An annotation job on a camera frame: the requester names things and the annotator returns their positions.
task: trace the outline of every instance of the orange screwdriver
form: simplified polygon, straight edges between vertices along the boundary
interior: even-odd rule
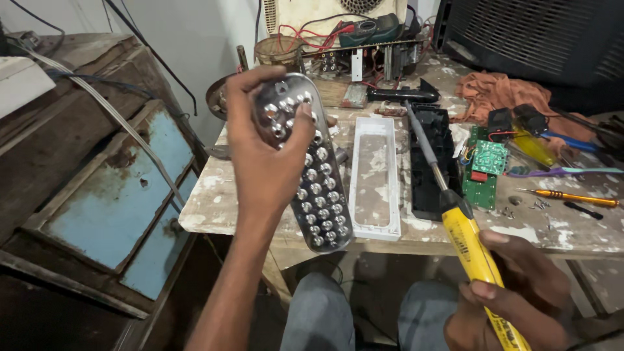
[[[616,199],[600,199],[598,197],[572,195],[572,194],[566,194],[564,192],[556,191],[556,190],[543,190],[543,189],[528,190],[528,189],[521,189],[521,188],[517,188],[517,189],[522,190],[522,191],[527,191],[527,192],[533,192],[539,196],[548,197],[549,199],[564,199],[568,201],[588,202],[590,204],[594,204],[597,206],[614,208],[614,207],[618,207],[618,205],[620,204],[620,201]]]

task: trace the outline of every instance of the hand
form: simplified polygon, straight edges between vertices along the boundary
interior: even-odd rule
[[[449,349],[502,350],[485,306],[510,322],[534,351],[565,350],[567,336],[555,318],[568,302],[568,277],[523,238],[482,230],[479,239],[493,251],[506,289],[480,280],[460,285],[457,312],[444,326]]]
[[[293,132],[279,151],[260,139],[251,119],[257,87],[285,73],[283,66],[260,66],[227,80],[228,143],[238,192],[239,221],[279,221],[299,186],[306,151],[316,129],[311,106],[299,106]]]

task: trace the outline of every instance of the multimeter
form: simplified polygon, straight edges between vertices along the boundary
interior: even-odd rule
[[[353,26],[353,32],[338,34],[341,47],[393,41],[401,32],[402,24],[399,23],[399,18],[391,13],[374,19],[354,22]]]

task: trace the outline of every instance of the workbench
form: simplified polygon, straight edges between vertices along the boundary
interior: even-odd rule
[[[427,55],[419,64],[415,74],[409,76],[401,86],[417,87],[419,78],[435,86],[442,99],[441,108],[449,111],[453,118],[465,111],[465,100],[454,95],[460,77],[472,72],[467,67],[446,56]],[[358,117],[382,118],[375,114],[381,104],[372,102],[365,109],[326,108],[327,114],[338,119],[336,127],[330,129],[334,147],[343,147],[349,159],[341,166],[344,188],[349,189],[351,178],[351,153],[353,151],[354,129]],[[396,138],[397,171],[399,175],[401,213],[401,238],[396,242],[356,238],[346,250],[414,255],[455,255],[447,234],[439,222],[417,219],[411,213],[411,175],[407,117],[393,118]],[[460,124],[470,130],[470,124]],[[227,129],[224,128],[217,145],[227,143]],[[592,155],[580,154],[575,160],[580,167],[603,167]],[[512,166],[521,161],[512,158]],[[506,234],[518,235],[531,240],[545,253],[559,259],[624,259],[624,210],[599,209],[603,220],[595,220],[579,211],[569,209],[559,200],[548,200],[551,207],[531,209],[537,200],[531,194],[516,191],[516,188],[553,189],[573,194],[590,194],[597,197],[618,197],[620,184],[624,179],[612,175],[586,175],[580,182],[573,177],[516,179],[500,176],[497,184],[496,210],[482,212],[475,210],[475,217],[481,229],[492,229]],[[512,205],[508,197],[519,195],[523,202]],[[505,207],[514,212],[515,218],[503,215]],[[190,199],[180,215],[181,225],[190,232],[234,234],[237,217],[236,185],[230,161],[211,157]],[[279,294],[284,303],[290,301],[289,292],[281,270],[298,264],[316,254],[307,248],[293,211],[287,208],[277,227],[270,252],[266,258],[263,274],[270,288]]]

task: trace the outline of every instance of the orange cloth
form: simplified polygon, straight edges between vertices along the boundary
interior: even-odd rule
[[[509,79],[504,73],[470,73],[459,79],[455,88],[455,95],[463,97],[470,104],[466,113],[456,115],[452,122],[476,122],[481,126],[487,125],[487,115],[492,110],[514,107],[522,104],[531,104],[536,110],[550,118],[548,127],[552,132],[570,136],[580,141],[589,141],[595,133],[574,123],[548,106],[550,91],[535,82],[521,79]],[[587,121],[590,119],[574,114]],[[560,154],[565,143],[560,138],[551,138],[548,148],[556,155]]]

